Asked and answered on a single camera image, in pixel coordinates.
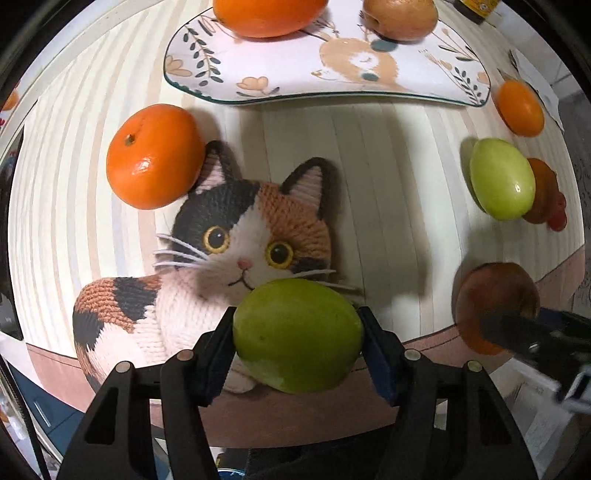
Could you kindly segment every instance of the green fruit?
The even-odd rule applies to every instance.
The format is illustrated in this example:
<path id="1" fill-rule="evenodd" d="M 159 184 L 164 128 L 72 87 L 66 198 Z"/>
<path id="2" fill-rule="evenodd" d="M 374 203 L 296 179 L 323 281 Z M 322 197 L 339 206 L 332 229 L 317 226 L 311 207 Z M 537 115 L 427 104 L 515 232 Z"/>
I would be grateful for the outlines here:
<path id="1" fill-rule="evenodd" d="M 535 177 L 519 150 L 499 138 L 485 138 L 474 146 L 470 180 L 478 202 L 491 217 L 513 220 L 530 211 Z"/>
<path id="2" fill-rule="evenodd" d="M 301 278 L 266 283 L 234 313 L 236 353 L 259 382 L 287 393 L 339 385 L 363 342 L 363 326 L 340 294 Z"/>

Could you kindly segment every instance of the floor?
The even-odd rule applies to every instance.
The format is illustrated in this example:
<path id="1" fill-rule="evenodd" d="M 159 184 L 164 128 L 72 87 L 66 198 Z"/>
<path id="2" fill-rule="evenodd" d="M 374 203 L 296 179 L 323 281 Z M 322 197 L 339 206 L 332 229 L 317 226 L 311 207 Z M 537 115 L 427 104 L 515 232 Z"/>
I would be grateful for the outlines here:
<path id="1" fill-rule="evenodd" d="M 560 102 L 564 139 L 579 185 L 586 246 L 585 279 L 573 299 L 573 312 L 591 318 L 591 103 L 584 93 Z"/>

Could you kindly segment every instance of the orange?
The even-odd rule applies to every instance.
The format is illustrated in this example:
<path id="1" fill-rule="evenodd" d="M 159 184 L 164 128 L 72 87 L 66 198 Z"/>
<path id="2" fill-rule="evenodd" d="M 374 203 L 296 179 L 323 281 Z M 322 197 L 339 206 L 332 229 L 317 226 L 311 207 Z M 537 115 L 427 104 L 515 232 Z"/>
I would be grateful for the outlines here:
<path id="1" fill-rule="evenodd" d="M 13 108 L 16 107 L 17 103 L 18 103 L 18 93 L 15 90 L 12 91 L 12 93 L 8 96 L 8 99 L 6 100 L 6 103 L 4 104 L 4 106 L 2 107 L 2 109 L 0 109 L 0 111 L 2 112 L 6 112 L 8 110 L 12 110 Z"/>
<path id="2" fill-rule="evenodd" d="M 129 117 L 111 140 L 107 180 L 125 203 L 151 210 L 186 194 L 203 160 L 191 114 L 174 105 L 152 105 Z"/>
<path id="3" fill-rule="evenodd" d="M 506 81 L 496 94 L 496 109 L 509 129 L 521 137 L 535 137 L 544 129 L 544 111 L 525 83 Z"/>
<path id="4" fill-rule="evenodd" d="M 312 23 L 328 0 L 213 0 L 222 25 L 243 37 L 280 37 Z"/>

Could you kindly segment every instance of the printed bunny illustration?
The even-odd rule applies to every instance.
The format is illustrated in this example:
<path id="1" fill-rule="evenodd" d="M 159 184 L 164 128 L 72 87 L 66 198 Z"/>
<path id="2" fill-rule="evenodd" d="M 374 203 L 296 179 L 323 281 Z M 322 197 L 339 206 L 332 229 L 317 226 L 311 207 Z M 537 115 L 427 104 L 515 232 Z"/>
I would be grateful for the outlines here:
<path id="1" fill-rule="evenodd" d="M 324 41 L 319 54 L 325 68 L 312 72 L 313 76 L 323 80 L 361 83 L 376 89 L 406 91 L 397 83 L 396 60 L 388 51 L 376 48 L 375 42 L 369 41 L 370 32 L 366 27 L 359 26 L 363 32 L 363 39 L 360 39 L 340 38 L 338 30 L 331 22 L 319 20 L 316 26 L 331 28 L 333 36 L 325 31 L 306 31 L 308 35 Z"/>

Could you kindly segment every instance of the cat whisker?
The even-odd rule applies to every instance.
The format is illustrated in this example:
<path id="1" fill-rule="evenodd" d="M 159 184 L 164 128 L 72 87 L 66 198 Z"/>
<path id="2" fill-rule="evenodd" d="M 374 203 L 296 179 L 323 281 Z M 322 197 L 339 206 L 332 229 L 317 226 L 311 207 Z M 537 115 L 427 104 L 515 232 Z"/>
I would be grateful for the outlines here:
<path id="1" fill-rule="evenodd" d="M 152 265 L 153 267 L 188 267 L 188 268 L 199 268 L 201 265 L 190 262 L 156 262 Z"/>
<path id="2" fill-rule="evenodd" d="M 320 274 L 328 274 L 328 273 L 335 273 L 336 270 L 330 270 L 329 268 L 325 268 L 323 270 L 308 270 L 307 272 L 298 272 L 292 275 L 292 278 L 304 278 L 304 277 L 311 277 L 312 275 L 320 275 Z"/>
<path id="3" fill-rule="evenodd" d="M 191 252 L 196 253 L 197 255 L 199 255 L 201 258 L 204 258 L 205 260 L 207 260 L 209 258 L 209 256 L 207 254 L 203 253 L 198 248 L 195 248 L 193 245 L 188 244 L 187 242 L 183 242 L 182 240 L 179 240 L 178 238 L 176 238 L 174 236 L 166 235 L 165 233 L 157 233 L 156 237 L 161 238 L 163 240 L 168 240 L 170 242 L 174 242 L 179 245 L 182 245 L 183 247 L 188 248 Z"/>
<path id="4" fill-rule="evenodd" d="M 176 250 L 156 250 L 154 255 L 173 255 L 175 257 L 182 257 L 188 260 L 195 260 L 197 262 L 203 261 L 203 258 L 195 257 L 194 255 L 184 254 L 182 252 L 177 252 Z"/>
<path id="5" fill-rule="evenodd" d="M 350 285 L 342 285 L 340 283 L 329 283 L 329 282 L 325 282 L 325 281 L 317 281 L 317 280 L 312 280 L 314 283 L 317 283 L 318 285 L 324 285 L 325 287 L 330 287 L 330 288 L 334 288 L 335 290 L 346 290 L 346 291 L 351 291 L 351 292 L 358 292 L 361 293 L 362 290 L 359 287 L 352 287 Z"/>

